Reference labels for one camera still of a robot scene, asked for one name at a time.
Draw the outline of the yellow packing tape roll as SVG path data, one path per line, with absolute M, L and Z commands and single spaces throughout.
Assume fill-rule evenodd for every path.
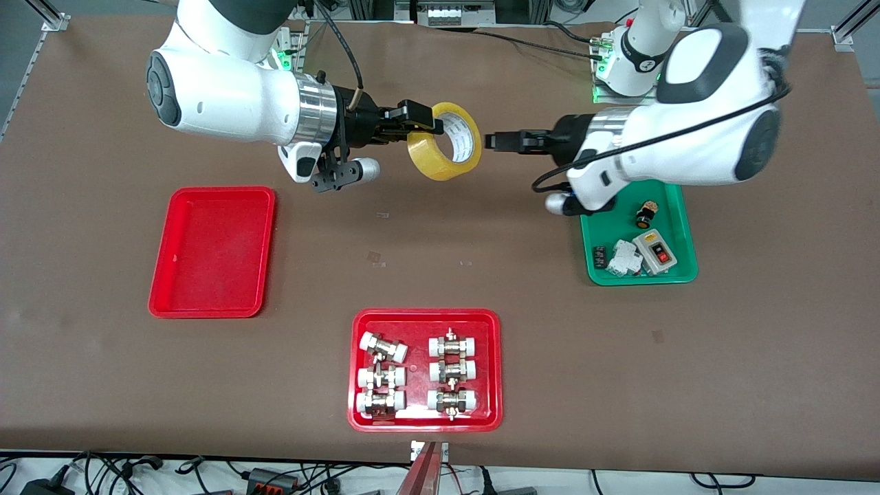
M 452 156 L 440 150 L 437 136 L 424 131 L 406 137 L 408 153 L 416 169 L 432 181 L 445 182 L 471 172 L 480 163 L 483 144 L 470 113 L 453 102 L 432 107 L 432 116 L 443 123 L 443 136 L 452 145 Z

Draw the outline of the green plastic tray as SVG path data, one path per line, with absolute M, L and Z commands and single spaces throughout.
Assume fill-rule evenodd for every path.
M 594 251 L 602 245 L 608 259 L 620 239 L 632 241 L 647 232 L 636 225 L 636 213 L 645 201 L 653 201 L 658 211 L 650 220 L 650 227 L 657 229 L 668 244 L 670 254 L 678 263 L 669 272 L 656 276 L 642 272 L 619 278 L 594 263 Z M 582 240 L 587 274 L 591 282 L 599 286 L 670 285 L 688 284 L 699 272 L 694 239 L 681 188 L 660 181 L 636 181 L 616 195 L 616 204 L 610 211 L 580 217 Z

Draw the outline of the empty red plastic tray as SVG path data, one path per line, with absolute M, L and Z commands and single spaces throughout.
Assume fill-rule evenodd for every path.
M 263 305 L 276 216 L 268 187 L 186 187 L 168 203 L 148 310 L 251 318 Z

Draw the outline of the red tray holding fittings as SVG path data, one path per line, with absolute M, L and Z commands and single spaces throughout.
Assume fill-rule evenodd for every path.
M 476 354 L 462 358 L 459 355 L 444 358 L 430 357 L 428 339 L 444 336 L 452 328 L 460 338 L 474 338 Z M 360 432 L 489 432 L 500 426 L 503 419 L 502 383 L 502 323 L 487 308 L 367 308 L 354 319 L 350 345 L 348 420 Z M 386 340 L 399 340 L 408 345 L 402 364 L 390 360 L 378 361 L 359 348 L 365 332 L 380 334 Z M 476 379 L 465 380 L 454 386 L 431 382 L 428 364 L 437 360 L 447 363 L 459 360 L 476 362 Z M 374 366 L 401 366 L 406 369 L 406 385 L 394 389 L 406 393 L 406 408 L 395 417 L 365 417 L 355 409 L 355 395 L 368 389 L 356 385 L 358 369 Z M 427 392 L 466 389 L 475 391 L 476 410 L 459 415 L 453 421 L 427 405 Z M 375 390 L 392 391 L 387 388 Z

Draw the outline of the grey terminal block device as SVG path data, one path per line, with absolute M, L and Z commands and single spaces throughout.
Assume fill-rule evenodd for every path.
M 416 0 L 418 24 L 431 28 L 479 28 L 496 22 L 495 0 Z

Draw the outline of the white circuit breaker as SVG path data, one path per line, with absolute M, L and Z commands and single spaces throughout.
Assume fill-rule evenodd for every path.
M 613 256 L 607 263 L 606 271 L 619 278 L 637 276 L 641 273 L 643 259 L 634 243 L 619 239 L 613 247 Z

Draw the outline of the white-capped brass pipe fitting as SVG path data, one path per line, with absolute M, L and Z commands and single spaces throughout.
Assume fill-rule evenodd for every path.
M 444 358 L 459 355 L 460 358 L 474 357 L 476 345 L 474 338 L 460 338 L 452 328 L 438 338 L 428 339 L 428 355 L 432 358 Z
M 459 415 L 476 410 L 477 400 L 474 390 L 459 389 L 454 391 L 442 388 L 429 390 L 426 395 L 428 408 L 443 414 L 453 421 Z
M 476 379 L 476 362 L 474 360 L 459 360 L 447 363 L 445 360 L 437 360 L 428 364 L 428 377 L 431 382 L 454 386 L 465 380 Z
M 358 392 L 355 395 L 355 409 L 365 417 L 395 417 L 398 411 L 406 408 L 406 393 L 393 390 L 380 393 L 374 390 Z
M 380 388 L 393 391 L 406 385 L 406 369 L 394 364 L 383 366 L 381 363 L 376 363 L 374 366 L 357 370 L 356 385 L 370 391 L 377 391 Z
M 408 345 L 399 340 L 386 340 L 380 334 L 365 332 L 360 338 L 359 348 L 368 352 L 378 361 L 402 364 L 408 354 Z

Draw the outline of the red metal bar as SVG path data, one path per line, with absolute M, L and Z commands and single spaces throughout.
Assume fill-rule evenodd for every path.
M 396 495 L 438 495 L 439 477 L 443 466 L 436 451 L 437 442 L 430 441 L 412 463 Z

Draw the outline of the black power adapter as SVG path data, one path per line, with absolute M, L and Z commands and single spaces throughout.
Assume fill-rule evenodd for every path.
M 76 493 L 60 483 L 40 478 L 27 482 L 19 495 L 76 495 Z

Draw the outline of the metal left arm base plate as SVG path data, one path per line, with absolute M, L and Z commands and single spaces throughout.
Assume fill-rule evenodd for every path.
M 656 87 L 652 87 L 650 91 L 644 95 L 628 96 L 615 93 L 615 91 L 611 90 L 603 82 L 597 82 L 597 84 L 594 84 L 592 91 L 592 101 L 595 104 L 639 106 L 651 105 L 655 100 Z

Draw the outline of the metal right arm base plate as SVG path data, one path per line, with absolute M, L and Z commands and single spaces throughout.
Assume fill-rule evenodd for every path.
M 311 22 L 308 20 L 294 21 L 282 27 L 278 42 L 280 49 L 284 51 L 283 68 L 296 73 L 304 71 L 310 31 Z

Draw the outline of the white two-button switch box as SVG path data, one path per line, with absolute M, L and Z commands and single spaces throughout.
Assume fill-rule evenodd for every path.
M 632 244 L 642 256 L 642 267 L 649 276 L 665 274 L 678 263 L 672 248 L 657 229 L 648 230 L 633 238 Z

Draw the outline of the aluminium profile post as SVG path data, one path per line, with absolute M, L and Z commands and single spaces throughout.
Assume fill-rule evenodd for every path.
M 42 18 L 42 32 L 63 32 L 68 28 L 70 16 L 58 10 L 50 0 L 25 0 Z
M 834 50 L 853 52 L 855 32 L 867 25 L 878 13 L 880 13 L 880 0 L 860 0 L 837 25 L 832 26 Z

